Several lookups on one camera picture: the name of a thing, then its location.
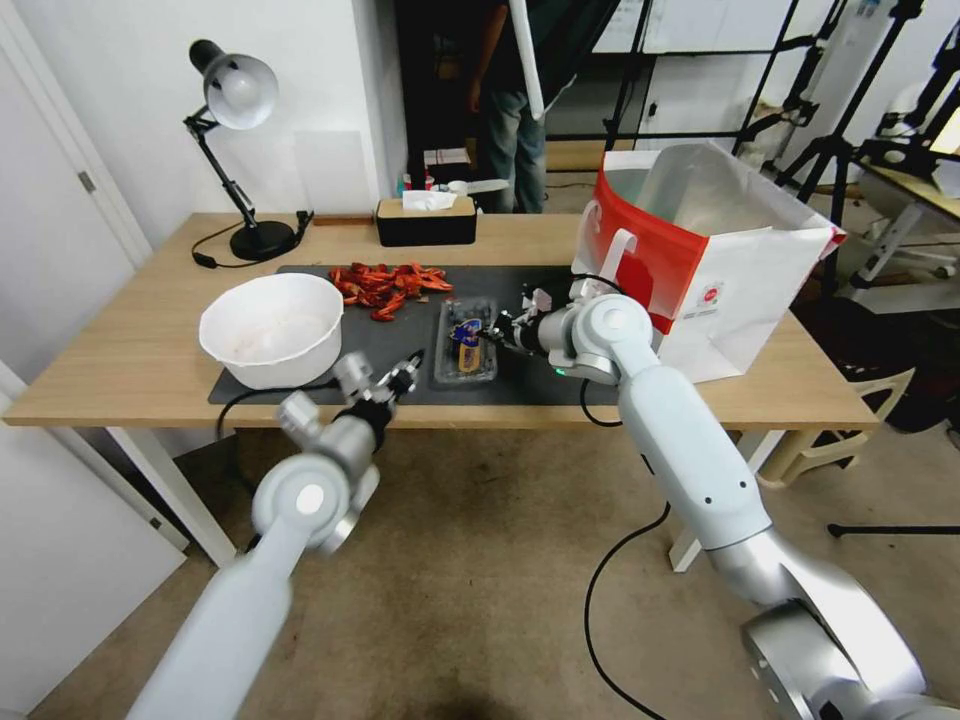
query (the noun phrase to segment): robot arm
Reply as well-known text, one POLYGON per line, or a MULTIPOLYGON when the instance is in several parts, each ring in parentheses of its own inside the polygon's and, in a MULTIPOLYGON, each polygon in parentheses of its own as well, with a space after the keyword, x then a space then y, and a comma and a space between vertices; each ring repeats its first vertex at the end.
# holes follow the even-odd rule
POLYGON ((777 535, 726 432, 693 385, 657 359, 639 303, 607 294, 542 312, 549 302, 535 291, 526 305, 488 336, 546 356, 564 375, 619 388, 624 427, 663 493, 731 589, 765 611, 743 641, 783 717, 956 717, 920 696, 917 661, 867 592, 777 535))
POLYGON ((307 548, 335 552, 376 490, 373 453, 396 401, 414 389, 421 361, 417 353, 374 383, 366 358, 345 355, 334 374, 349 406, 326 427, 304 393, 283 402, 280 423, 303 452, 257 488, 253 522, 262 539, 207 585, 128 718, 237 714, 290 611, 300 556, 307 548))

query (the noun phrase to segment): door hinge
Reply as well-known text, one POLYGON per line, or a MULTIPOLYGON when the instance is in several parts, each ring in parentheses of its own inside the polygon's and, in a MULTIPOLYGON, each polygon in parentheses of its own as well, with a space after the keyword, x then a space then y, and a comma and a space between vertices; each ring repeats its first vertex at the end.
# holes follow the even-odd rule
POLYGON ((97 186, 93 184, 93 180, 90 179, 90 176, 87 175, 86 170, 81 170, 77 173, 77 177, 80 178, 80 184, 83 185, 83 189, 89 193, 92 193, 97 189, 97 186))

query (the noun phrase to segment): white chair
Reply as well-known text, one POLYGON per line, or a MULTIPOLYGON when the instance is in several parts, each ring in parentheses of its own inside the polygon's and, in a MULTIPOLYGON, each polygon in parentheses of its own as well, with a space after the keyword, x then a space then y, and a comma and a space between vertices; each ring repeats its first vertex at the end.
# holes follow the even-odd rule
MULTIPOLYGON (((861 398, 889 391, 890 395, 874 411, 877 419, 883 422, 903 396, 912 377, 913 368, 898 375, 850 385, 861 398)), ((871 435, 871 430, 791 430, 783 436, 760 468, 757 479, 765 487, 784 488, 792 484, 800 473, 821 465, 849 458, 849 462, 843 466, 844 469, 849 468, 859 462, 858 453, 863 450, 871 435)))

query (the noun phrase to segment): lamp base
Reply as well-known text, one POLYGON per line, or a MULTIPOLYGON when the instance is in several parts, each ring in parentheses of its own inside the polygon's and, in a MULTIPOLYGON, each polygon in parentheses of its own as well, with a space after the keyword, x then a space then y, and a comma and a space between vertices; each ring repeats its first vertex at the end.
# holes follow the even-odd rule
POLYGON ((276 220, 242 227, 230 238, 230 249, 241 260, 270 260, 290 252, 296 246, 293 228, 276 220))

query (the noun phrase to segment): door frame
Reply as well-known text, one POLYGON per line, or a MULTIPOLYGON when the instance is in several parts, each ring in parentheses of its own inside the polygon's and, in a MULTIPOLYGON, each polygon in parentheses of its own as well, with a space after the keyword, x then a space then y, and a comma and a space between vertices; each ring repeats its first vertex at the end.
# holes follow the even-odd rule
MULTIPOLYGON (((0 360, 0 396, 16 400, 27 389, 19 375, 0 360)), ((82 462, 107 487, 113 490, 120 499, 129 505, 134 512, 142 517, 148 525, 156 530, 173 547, 181 552, 189 541, 167 518, 137 492, 127 479, 117 472, 110 463, 103 459, 93 447, 73 428, 34 428, 37 432, 47 432, 52 435, 71 455, 82 462)))
POLYGON ((140 268, 153 254, 153 247, 23 23, 13 0, 0 0, 0 50, 10 60, 14 72, 60 143, 78 175, 77 182, 87 189, 131 265, 140 268), (84 182, 82 174, 89 183, 84 182))

